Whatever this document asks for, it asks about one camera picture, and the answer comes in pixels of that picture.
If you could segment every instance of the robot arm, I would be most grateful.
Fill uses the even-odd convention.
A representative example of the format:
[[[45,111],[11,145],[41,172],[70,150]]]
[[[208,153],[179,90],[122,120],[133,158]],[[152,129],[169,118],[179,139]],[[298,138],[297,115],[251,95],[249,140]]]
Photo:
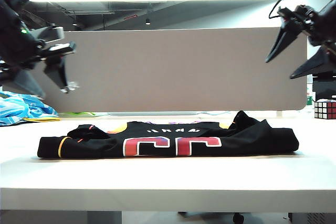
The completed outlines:
[[[0,0],[0,85],[16,87],[43,98],[43,90],[28,71],[34,69],[37,62],[44,61],[44,73],[67,93],[72,87],[65,74],[65,55],[74,53],[76,44],[46,47],[47,42],[64,38],[63,28],[51,25],[29,30],[16,13],[28,1]]]
[[[326,72],[336,71],[336,0],[331,0],[320,12],[310,6],[299,5],[294,12],[288,8],[280,8],[278,14],[282,25],[266,62],[273,60],[304,32],[312,46],[321,47],[290,78],[321,73],[325,76]]]

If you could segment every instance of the red letter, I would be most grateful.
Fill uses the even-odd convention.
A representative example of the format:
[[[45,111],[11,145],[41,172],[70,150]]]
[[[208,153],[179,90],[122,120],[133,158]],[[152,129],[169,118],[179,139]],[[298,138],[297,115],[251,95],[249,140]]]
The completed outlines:
[[[157,148],[169,148],[169,138],[163,136],[127,138],[123,144],[124,157],[140,156],[140,143],[153,143]]]
[[[191,156],[191,143],[205,143],[207,147],[221,147],[222,143],[219,137],[177,137],[176,155],[177,156]]]

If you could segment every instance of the orange trim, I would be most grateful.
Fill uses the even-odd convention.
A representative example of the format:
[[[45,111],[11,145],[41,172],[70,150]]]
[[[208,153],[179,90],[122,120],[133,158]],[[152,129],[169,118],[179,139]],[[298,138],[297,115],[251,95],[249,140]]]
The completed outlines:
[[[62,156],[61,156],[61,149],[62,149],[62,145],[63,145],[65,139],[67,139],[67,138],[70,138],[70,137],[69,136],[64,137],[61,140],[61,142],[59,143],[59,146],[58,146],[58,156],[59,156],[59,158],[62,158]]]

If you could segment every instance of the rubik's cube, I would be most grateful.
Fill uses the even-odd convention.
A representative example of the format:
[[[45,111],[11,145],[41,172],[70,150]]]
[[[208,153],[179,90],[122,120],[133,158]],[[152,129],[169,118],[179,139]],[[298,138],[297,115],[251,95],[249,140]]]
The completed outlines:
[[[314,102],[315,118],[336,119],[336,102]]]

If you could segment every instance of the chair wheel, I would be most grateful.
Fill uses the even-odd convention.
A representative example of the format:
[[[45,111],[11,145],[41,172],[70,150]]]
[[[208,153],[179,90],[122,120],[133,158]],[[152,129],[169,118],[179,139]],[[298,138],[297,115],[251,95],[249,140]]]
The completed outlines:
[[[244,216],[236,212],[233,215],[233,223],[234,224],[243,224],[244,223]]]

